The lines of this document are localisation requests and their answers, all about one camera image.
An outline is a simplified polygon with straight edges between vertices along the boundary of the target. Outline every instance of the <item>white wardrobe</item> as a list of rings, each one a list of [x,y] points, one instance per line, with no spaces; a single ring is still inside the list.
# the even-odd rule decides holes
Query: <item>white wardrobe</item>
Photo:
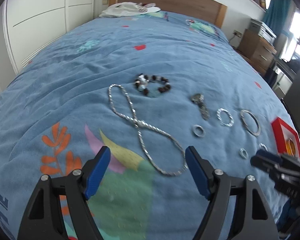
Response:
[[[94,0],[6,0],[3,23],[15,73],[45,46],[93,19]]]

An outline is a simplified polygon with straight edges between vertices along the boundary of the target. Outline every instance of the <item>red box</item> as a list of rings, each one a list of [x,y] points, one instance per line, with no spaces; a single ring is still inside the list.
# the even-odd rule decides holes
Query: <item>red box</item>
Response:
[[[277,117],[272,123],[275,141],[277,143],[278,153],[287,153],[285,142],[291,138],[295,147],[295,155],[300,158],[300,139],[297,132],[280,117]]]

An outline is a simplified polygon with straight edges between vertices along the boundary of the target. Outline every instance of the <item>electrical cable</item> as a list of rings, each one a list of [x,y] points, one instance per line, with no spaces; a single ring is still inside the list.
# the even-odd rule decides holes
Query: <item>electrical cable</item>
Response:
[[[231,39],[229,39],[229,44],[231,43],[231,41],[234,39],[236,35],[234,34],[233,37]]]

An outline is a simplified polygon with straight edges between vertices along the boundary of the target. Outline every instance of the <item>power outlet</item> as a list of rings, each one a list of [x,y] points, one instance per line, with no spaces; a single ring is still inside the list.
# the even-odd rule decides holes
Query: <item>power outlet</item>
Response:
[[[238,32],[238,31],[236,31],[236,30],[234,30],[233,34],[234,34],[235,36],[238,36],[239,38],[242,38],[242,33]]]

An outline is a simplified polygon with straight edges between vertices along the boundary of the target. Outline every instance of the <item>blue blanket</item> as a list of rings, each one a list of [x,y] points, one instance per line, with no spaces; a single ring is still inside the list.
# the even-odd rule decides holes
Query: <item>blue blanket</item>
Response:
[[[193,145],[201,157],[230,176],[253,174],[278,218],[286,198],[249,158],[259,143],[277,152],[270,123],[277,116],[291,126],[292,121],[220,29],[186,19],[165,12],[95,19],[42,50],[1,93],[0,225],[11,239],[17,239],[40,176],[65,176],[94,158],[102,145],[110,147],[111,162],[88,205],[104,239],[193,238],[208,202],[188,170],[179,177],[165,177],[148,162],[137,130],[110,108],[107,88],[114,83],[126,88],[140,120],[170,133],[184,149]],[[145,97],[133,85],[140,73],[168,78],[171,90]],[[211,116],[207,121],[190,101],[195,93],[204,95]],[[113,100],[118,112],[131,116],[118,88],[113,88]],[[232,127],[221,125],[219,108],[232,114]],[[260,136],[244,129],[242,109],[256,116]],[[252,119],[247,120],[255,129]],[[204,138],[192,134],[195,124],[205,129]],[[171,171],[182,166],[179,150],[166,137],[149,130],[142,134],[159,167]],[[239,156],[240,148],[248,152],[248,160]],[[76,237],[64,196],[61,205],[68,235]],[[226,239],[233,207],[232,198],[220,239]]]

